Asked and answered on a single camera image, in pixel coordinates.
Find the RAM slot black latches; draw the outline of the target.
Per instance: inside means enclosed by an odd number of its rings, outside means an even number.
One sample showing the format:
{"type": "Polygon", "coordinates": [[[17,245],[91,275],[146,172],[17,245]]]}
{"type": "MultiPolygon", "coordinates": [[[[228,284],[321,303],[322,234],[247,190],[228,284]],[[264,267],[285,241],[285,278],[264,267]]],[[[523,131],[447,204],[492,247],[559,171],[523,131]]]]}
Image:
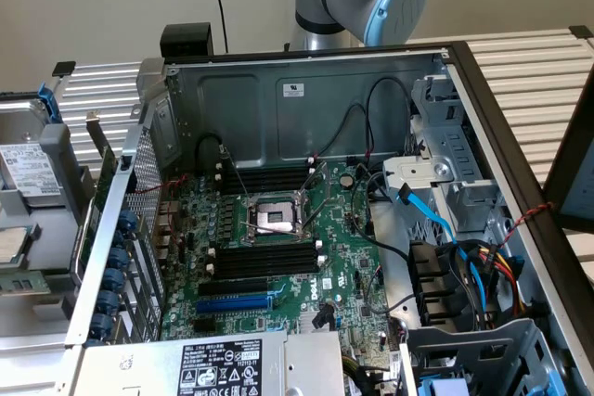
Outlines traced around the RAM slot black latches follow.
{"type": "Polygon", "coordinates": [[[240,247],[235,249],[219,249],[215,258],[219,261],[242,258],[275,258],[275,257],[306,257],[316,256],[317,250],[314,245],[302,244],[277,244],[261,245],[251,247],[240,247]]]}
{"type": "Polygon", "coordinates": [[[214,266],[214,271],[221,276],[272,276],[317,273],[316,258],[314,259],[264,259],[264,260],[233,260],[220,261],[214,266]]]}

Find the RAM slot white latches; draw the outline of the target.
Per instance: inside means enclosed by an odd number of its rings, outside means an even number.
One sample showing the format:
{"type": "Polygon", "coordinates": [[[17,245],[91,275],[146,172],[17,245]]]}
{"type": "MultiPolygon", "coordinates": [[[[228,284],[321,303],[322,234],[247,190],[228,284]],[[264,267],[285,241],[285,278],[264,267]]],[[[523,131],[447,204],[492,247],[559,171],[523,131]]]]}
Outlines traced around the RAM slot white latches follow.
{"type": "Polygon", "coordinates": [[[205,272],[214,280],[240,280],[247,278],[285,275],[308,275],[319,271],[318,256],[219,259],[205,264],[205,272]]]}
{"type": "Polygon", "coordinates": [[[263,244],[259,246],[216,249],[205,257],[207,264],[222,268],[240,266],[316,265],[318,251],[313,242],[263,244]]]}

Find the silver CPU socket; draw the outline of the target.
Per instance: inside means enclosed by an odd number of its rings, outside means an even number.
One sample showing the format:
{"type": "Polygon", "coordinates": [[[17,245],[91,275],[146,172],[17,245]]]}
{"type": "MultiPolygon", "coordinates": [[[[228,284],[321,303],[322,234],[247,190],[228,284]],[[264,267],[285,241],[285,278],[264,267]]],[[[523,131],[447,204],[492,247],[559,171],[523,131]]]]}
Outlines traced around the silver CPU socket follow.
{"type": "Polygon", "coordinates": [[[245,218],[240,221],[243,235],[241,242],[256,245],[264,243],[270,238],[279,241],[305,241],[312,237],[312,233],[306,227],[302,229],[302,221],[306,216],[305,203],[298,197],[297,192],[283,192],[272,194],[253,195],[249,204],[245,202],[245,218]],[[242,225],[241,222],[258,224],[261,226],[274,225],[276,227],[289,227],[298,231],[297,235],[263,234],[255,229],[242,225]]]}

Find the green motherboard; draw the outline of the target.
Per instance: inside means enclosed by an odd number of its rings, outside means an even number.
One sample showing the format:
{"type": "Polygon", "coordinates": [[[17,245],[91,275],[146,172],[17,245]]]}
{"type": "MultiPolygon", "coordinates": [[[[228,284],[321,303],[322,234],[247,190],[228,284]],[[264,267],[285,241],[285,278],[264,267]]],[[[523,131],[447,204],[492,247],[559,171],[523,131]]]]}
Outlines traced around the green motherboard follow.
{"type": "MultiPolygon", "coordinates": [[[[250,245],[240,241],[240,221],[245,218],[242,191],[222,189],[226,181],[238,180],[233,174],[193,176],[174,191],[170,199],[179,202],[179,212],[169,214],[174,221],[173,245],[167,262],[161,263],[167,286],[161,339],[180,340],[235,334],[285,331],[298,333],[300,313],[318,311],[325,303],[335,309],[336,330],[341,352],[373,372],[387,369],[394,347],[389,320],[384,312],[386,298],[381,260],[384,252],[372,241],[373,222],[369,198],[376,197],[368,174],[342,162],[329,167],[330,199],[306,228],[312,237],[305,241],[279,241],[270,238],[250,245]],[[340,185],[348,173],[354,183],[340,185]],[[318,251],[319,271],[308,275],[261,277],[268,281],[267,293],[200,297],[198,285],[214,280],[205,272],[205,257],[216,249],[313,242],[318,251]],[[197,313],[199,300],[224,299],[265,294],[273,298],[270,310],[231,313],[197,313]],[[214,317],[216,331],[195,333],[193,321],[214,317]]],[[[324,183],[320,176],[306,189],[305,212],[309,214],[322,201],[324,183]]]]}

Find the long black expansion slot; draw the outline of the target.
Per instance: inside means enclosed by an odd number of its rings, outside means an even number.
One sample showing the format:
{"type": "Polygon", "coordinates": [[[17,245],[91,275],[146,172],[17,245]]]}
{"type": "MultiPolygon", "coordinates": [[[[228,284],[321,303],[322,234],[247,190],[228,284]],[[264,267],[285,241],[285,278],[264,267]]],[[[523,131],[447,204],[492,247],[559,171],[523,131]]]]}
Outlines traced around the long black expansion slot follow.
{"type": "Polygon", "coordinates": [[[234,296],[267,292],[268,281],[265,278],[209,281],[198,285],[198,295],[200,297],[234,296]]]}

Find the silver finned heatsink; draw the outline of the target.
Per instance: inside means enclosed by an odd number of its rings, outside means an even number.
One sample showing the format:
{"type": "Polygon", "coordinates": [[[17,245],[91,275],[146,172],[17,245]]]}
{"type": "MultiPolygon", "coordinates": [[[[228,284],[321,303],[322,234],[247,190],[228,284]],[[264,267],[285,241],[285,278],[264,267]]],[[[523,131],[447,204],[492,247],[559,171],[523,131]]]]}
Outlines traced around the silver finned heatsink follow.
{"type": "Polygon", "coordinates": [[[316,311],[308,311],[300,313],[298,319],[298,333],[299,334],[311,334],[311,333],[322,333],[335,331],[336,327],[332,326],[331,323],[325,323],[322,327],[315,327],[313,321],[317,316],[316,311]]]}

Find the silver disk bay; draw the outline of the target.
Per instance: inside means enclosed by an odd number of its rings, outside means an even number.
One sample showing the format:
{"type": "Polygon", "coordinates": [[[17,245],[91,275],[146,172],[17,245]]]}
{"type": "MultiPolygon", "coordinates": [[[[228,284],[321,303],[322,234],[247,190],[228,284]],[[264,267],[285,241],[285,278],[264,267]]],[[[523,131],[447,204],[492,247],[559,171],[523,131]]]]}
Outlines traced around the silver disk bay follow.
{"type": "Polygon", "coordinates": [[[420,150],[442,165],[436,169],[443,197],[440,210],[458,239],[497,242],[505,199],[488,167],[453,81],[426,76],[413,83],[414,128],[420,150]]]}

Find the green graphics card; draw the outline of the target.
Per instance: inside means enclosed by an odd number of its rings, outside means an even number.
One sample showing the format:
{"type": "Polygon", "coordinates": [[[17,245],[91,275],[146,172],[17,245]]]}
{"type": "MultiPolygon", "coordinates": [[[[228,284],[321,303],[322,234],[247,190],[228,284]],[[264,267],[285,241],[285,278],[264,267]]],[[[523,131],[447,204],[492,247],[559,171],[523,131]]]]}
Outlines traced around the green graphics card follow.
{"type": "Polygon", "coordinates": [[[94,182],[94,193],[89,201],[84,222],[79,226],[71,256],[71,278],[77,285],[81,285],[83,282],[84,271],[88,264],[98,224],[105,209],[111,182],[116,171],[116,157],[100,126],[98,111],[89,111],[85,122],[86,130],[100,155],[101,164],[98,177],[94,182]]]}

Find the blue plastic block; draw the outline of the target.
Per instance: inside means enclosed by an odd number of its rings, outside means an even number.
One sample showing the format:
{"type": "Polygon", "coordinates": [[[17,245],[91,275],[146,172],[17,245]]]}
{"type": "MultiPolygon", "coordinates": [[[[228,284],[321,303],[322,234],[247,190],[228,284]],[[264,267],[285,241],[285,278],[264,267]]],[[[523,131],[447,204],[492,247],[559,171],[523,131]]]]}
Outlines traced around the blue plastic block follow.
{"type": "Polygon", "coordinates": [[[470,396],[463,378],[423,379],[417,393],[418,396],[470,396]]]}

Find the grey drive cage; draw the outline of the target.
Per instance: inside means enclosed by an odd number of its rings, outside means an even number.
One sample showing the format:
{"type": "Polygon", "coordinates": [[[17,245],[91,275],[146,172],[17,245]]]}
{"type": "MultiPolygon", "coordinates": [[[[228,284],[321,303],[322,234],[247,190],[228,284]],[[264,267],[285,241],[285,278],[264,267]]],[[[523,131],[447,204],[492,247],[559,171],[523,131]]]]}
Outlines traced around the grey drive cage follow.
{"type": "Polygon", "coordinates": [[[423,379],[463,378],[470,396],[569,396],[535,323],[519,319],[492,330],[449,333],[412,329],[400,344],[400,382],[418,396],[423,379]]]}

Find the silver hard disk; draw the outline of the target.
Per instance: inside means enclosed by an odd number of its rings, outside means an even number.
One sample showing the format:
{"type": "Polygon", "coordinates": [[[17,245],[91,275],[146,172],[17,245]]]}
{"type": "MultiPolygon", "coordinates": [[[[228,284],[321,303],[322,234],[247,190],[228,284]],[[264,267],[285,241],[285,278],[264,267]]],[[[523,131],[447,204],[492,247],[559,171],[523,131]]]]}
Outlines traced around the silver hard disk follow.
{"type": "Polygon", "coordinates": [[[32,94],[0,94],[0,180],[30,208],[63,204],[60,182],[39,139],[51,122],[44,102],[32,94]]]}

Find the black framed panel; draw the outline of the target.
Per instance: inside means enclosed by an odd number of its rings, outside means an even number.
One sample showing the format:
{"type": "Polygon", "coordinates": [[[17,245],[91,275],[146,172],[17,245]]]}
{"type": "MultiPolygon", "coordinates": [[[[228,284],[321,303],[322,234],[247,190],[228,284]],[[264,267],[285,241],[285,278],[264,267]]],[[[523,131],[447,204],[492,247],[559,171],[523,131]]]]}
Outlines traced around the black framed panel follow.
{"type": "Polygon", "coordinates": [[[564,228],[594,234],[594,84],[584,87],[544,186],[564,228]]]}

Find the silver socket cover frame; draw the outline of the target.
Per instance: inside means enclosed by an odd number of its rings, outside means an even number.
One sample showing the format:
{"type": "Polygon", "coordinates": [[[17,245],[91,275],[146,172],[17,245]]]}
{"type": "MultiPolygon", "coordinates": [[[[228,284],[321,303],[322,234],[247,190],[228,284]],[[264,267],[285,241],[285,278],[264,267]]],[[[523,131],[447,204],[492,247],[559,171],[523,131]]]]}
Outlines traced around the silver socket cover frame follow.
{"type": "Polygon", "coordinates": [[[318,216],[319,213],[321,213],[321,211],[324,209],[324,207],[326,206],[326,204],[328,203],[328,201],[330,199],[331,186],[330,186],[329,167],[328,167],[328,163],[325,160],[322,161],[315,168],[315,170],[309,174],[309,176],[307,177],[307,179],[304,181],[301,188],[297,192],[298,197],[302,200],[302,204],[304,204],[305,199],[306,199],[306,189],[308,186],[310,186],[314,182],[314,180],[318,176],[320,176],[322,178],[323,183],[324,183],[324,196],[323,196],[322,201],[319,203],[319,205],[316,208],[314,208],[309,214],[307,214],[305,216],[304,220],[302,221],[302,229],[305,229],[305,227],[307,227],[311,222],[313,222],[315,220],[315,218],[318,216]]]}

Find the silver drive bracket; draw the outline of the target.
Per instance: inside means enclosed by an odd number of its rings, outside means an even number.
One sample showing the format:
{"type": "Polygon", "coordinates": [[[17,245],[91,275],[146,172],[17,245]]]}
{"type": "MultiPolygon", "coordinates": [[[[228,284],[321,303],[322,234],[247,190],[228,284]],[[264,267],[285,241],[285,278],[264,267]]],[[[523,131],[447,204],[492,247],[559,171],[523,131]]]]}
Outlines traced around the silver drive bracket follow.
{"type": "Polygon", "coordinates": [[[395,191],[401,189],[404,184],[416,190],[454,180],[453,169],[443,157],[392,157],[383,162],[382,169],[386,185],[395,191]]]}

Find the blue disk bracket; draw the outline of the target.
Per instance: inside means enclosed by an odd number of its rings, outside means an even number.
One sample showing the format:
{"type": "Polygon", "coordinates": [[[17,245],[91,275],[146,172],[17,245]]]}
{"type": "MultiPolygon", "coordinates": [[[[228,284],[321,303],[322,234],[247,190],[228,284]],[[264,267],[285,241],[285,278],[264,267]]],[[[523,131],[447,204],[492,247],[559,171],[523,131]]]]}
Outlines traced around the blue disk bracket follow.
{"type": "Polygon", "coordinates": [[[42,83],[37,91],[37,97],[44,104],[50,122],[63,123],[54,91],[42,83]]]}

